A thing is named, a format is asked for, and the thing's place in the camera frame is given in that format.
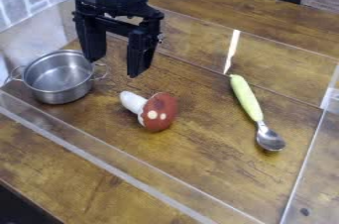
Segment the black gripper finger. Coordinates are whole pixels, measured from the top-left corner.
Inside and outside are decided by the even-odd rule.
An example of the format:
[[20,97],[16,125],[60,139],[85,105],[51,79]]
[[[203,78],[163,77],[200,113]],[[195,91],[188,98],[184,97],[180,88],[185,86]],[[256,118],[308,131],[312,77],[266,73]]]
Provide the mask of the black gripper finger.
[[159,32],[135,29],[128,34],[127,45],[127,75],[135,78],[151,66],[157,47]]
[[79,13],[75,13],[75,23],[84,57],[89,62],[95,62],[105,56],[105,29],[95,18]]

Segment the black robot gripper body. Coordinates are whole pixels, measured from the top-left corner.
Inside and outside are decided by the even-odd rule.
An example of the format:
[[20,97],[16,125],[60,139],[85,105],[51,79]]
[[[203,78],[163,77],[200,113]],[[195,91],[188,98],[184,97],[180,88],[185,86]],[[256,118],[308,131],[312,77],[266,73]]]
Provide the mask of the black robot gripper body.
[[160,35],[163,13],[148,0],[75,0],[77,34],[104,36],[108,31],[129,34],[139,29],[145,36]]

